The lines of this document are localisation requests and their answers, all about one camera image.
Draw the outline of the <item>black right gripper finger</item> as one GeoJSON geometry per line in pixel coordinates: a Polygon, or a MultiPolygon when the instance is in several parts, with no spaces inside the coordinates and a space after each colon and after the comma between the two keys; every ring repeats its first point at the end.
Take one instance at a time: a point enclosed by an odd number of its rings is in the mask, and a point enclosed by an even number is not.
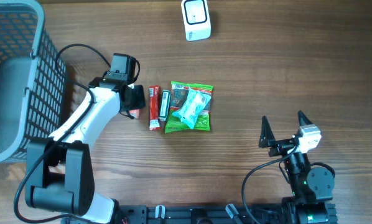
{"type": "Polygon", "coordinates": [[[297,115],[299,126],[307,126],[313,124],[313,122],[311,122],[311,120],[308,119],[308,117],[306,117],[306,115],[301,110],[298,111],[297,115]]]}
{"type": "Polygon", "coordinates": [[[275,142],[276,138],[274,137],[269,121],[266,116],[263,116],[261,123],[261,135],[259,138],[259,147],[272,147],[275,142]]]}

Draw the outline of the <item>red Kleenex tissue pack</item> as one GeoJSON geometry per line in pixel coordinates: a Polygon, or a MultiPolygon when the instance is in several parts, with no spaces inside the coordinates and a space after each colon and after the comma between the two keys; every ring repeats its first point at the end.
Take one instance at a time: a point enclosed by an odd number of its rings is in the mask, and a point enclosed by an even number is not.
{"type": "Polygon", "coordinates": [[[130,114],[133,118],[138,119],[139,116],[140,116],[140,110],[130,110],[130,111],[129,111],[129,114],[130,114]]]}

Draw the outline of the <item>red stick sachet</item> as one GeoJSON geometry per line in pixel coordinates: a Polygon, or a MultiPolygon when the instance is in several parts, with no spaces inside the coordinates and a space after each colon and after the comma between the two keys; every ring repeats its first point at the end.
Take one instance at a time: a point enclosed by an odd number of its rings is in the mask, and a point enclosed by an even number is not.
{"type": "Polygon", "coordinates": [[[154,85],[149,87],[149,129],[159,130],[159,93],[160,93],[160,86],[154,85]]]}

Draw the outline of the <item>green white small box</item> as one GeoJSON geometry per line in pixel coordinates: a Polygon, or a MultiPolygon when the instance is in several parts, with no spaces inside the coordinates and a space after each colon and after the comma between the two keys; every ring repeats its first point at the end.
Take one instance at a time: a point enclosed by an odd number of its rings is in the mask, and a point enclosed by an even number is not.
{"type": "Polygon", "coordinates": [[[160,106],[160,113],[159,113],[159,120],[162,122],[167,121],[169,108],[170,108],[170,90],[163,90],[162,91],[162,100],[160,106]]]}

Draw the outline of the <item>green snack bag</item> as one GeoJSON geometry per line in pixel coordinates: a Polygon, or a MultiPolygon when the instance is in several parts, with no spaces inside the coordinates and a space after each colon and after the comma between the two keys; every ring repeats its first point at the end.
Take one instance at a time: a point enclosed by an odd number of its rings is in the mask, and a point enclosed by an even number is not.
{"type": "MultiPolygon", "coordinates": [[[[173,115],[173,113],[183,106],[187,100],[188,88],[202,92],[203,94],[212,96],[213,86],[201,83],[182,83],[171,82],[172,88],[170,91],[169,115],[165,126],[165,133],[172,133],[190,129],[186,124],[173,115]]],[[[197,118],[195,129],[199,131],[210,131],[210,103],[201,111],[197,118]]]]}

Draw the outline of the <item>mint wet wipes pack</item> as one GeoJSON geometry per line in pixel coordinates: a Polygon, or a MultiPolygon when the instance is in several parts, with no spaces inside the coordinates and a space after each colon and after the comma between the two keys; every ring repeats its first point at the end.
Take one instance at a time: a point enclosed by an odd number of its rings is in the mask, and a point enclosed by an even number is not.
{"type": "Polygon", "coordinates": [[[181,122],[186,124],[190,129],[195,129],[199,114],[211,99],[212,96],[203,94],[189,87],[186,102],[181,109],[175,111],[173,115],[179,118],[181,122]]]}

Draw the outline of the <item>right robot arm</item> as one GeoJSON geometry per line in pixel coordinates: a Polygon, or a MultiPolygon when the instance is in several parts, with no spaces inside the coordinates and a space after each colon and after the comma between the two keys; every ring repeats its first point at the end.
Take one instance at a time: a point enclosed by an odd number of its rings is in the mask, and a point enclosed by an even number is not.
{"type": "Polygon", "coordinates": [[[282,199],[281,223],[330,223],[335,171],[322,162],[311,163],[307,153],[315,149],[321,130],[302,112],[298,112],[299,128],[289,139],[277,140],[266,116],[262,117],[259,147],[268,148],[270,157],[281,158],[281,169],[293,196],[282,199]]]}

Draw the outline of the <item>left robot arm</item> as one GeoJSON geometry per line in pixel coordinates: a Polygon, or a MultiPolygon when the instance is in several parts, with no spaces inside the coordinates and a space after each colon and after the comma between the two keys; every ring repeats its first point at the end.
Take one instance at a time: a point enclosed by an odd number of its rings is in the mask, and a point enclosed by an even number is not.
{"type": "Polygon", "coordinates": [[[109,121],[144,108],[144,87],[96,77],[81,105],[47,138],[27,147],[27,172],[18,192],[28,207],[55,212],[55,219],[114,223],[118,202],[95,190],[90,151],[109,121]]]}

